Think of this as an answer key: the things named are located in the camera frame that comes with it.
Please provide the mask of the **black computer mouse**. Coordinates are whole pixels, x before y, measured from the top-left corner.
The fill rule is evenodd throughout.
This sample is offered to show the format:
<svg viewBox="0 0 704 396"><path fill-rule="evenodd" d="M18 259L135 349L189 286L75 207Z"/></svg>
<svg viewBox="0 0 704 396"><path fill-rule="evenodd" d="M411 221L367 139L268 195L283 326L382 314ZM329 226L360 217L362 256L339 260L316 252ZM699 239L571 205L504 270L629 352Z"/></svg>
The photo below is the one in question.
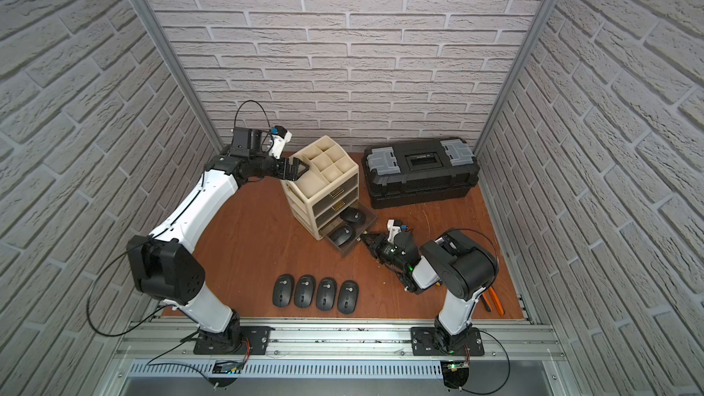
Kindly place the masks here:
<svg viewBox="0 0 704 396"><path fill-rule="evenodd" d="M334 308L337 296L337 282L333 278L320 280L315 305L319 311L328 312Z"/></svg>
<svg viewBox="0 0 704 396"><path fill-rule="evenodd" d="M299 278L294 290L294 304L298 308L308 308L315 298L316 280L313 275L307 274Z"/></svg>
<svg viewBox="0 0 704 396"><path fill-rule="evenodd" d="M351 240L353 240L356 236L356 229L352 227L350 224L346 225L341 225L338 227L336 230L334 230L328 238L332 241L332 243L339 247L342 248L344 245L348 244Z"/></svg>
<svg viewBox="0 0 704 396"><path fill-rule="evenodd" d="M291 274L280 275L277 278L273 293L272 293L272 303L278 308L284 308L288 306L293 298L294 291L294 278Z"/></svg>
<svg viewBox="0 0 704 396"><path fill-rule="evenodd" d="M343 315L351 315L355 312L359 300L359 284L353 280L346 280L342 283L338 301L337 309Z"/></svg>
<svg viewBox="0 0 704 396"><path fill-rule="evenodd" d="M366 215L358 208L352 206L344 209L339 214L339 218L352 226L358 226L366 221Z"/></svg>

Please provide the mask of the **transparent grey bottom drawer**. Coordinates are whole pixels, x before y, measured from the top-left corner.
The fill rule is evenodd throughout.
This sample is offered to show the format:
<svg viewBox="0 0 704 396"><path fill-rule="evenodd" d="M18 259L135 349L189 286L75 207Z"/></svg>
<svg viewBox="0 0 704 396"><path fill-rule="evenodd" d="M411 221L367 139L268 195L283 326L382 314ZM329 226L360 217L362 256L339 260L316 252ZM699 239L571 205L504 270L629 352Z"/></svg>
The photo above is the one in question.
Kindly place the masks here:
<svg viewBox="0 0 704 396"><path fill-rule="evenodd" d="M371 231L378 220L376 212L363 203L355 202L342 208L338 215L327 224L322 235L333 249L342 257L357 247L360 237Z"/></svg>

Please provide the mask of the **beige drawer organizer cabinet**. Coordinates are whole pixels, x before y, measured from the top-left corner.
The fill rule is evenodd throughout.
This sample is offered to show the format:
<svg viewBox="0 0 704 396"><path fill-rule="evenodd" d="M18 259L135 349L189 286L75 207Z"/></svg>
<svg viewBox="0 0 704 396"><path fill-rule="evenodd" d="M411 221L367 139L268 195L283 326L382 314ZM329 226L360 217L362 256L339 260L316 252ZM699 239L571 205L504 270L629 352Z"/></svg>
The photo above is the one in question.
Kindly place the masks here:
<svg viewBox="0 0 704 396"><path fill-rule="evenodd" d="M309 166L297 181L283 181L293 216L317 240L336 226L340 213L359 200L359 165L324 136L295 154Z"/></svg>

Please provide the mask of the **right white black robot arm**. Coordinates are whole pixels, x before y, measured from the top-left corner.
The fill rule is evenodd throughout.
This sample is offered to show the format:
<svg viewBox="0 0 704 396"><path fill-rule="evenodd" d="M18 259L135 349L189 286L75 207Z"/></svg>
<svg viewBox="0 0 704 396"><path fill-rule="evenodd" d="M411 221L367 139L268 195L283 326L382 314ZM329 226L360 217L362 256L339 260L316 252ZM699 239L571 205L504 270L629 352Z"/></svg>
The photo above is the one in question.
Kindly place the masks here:
<svg viewBox="0 0 704 396"><path fill-rule="evenodd" d="M421 294L436 284L447 288L434 319L431 348L466 358L483 354L480 330L472 317L500 271L495 247L485 249L471 233L485 236L472 228L451 228L418 246L408 227L392 225L387 233L365 232L359 237L372 258L393 272L407 292Z"/></svg>

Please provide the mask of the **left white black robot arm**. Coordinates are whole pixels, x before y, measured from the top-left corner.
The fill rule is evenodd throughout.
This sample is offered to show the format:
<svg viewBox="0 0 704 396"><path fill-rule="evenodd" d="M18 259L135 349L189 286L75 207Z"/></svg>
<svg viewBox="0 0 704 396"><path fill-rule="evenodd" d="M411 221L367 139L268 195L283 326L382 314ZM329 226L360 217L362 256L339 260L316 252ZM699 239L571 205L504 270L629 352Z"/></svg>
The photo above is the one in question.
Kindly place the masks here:
<svg viewBox="0 0 704 396"><path fill-rule="evenodd" d="M292 137L284 126L235 128L230 145L207 161L200 181L174 212L148 236L128 242L136 289L196 322L198 355L235 353L243 335L237 312L206 285L205 269L194 258L196 244L222 205L250 179L295 182L308 171L299 159L282 157Z"/></svg>

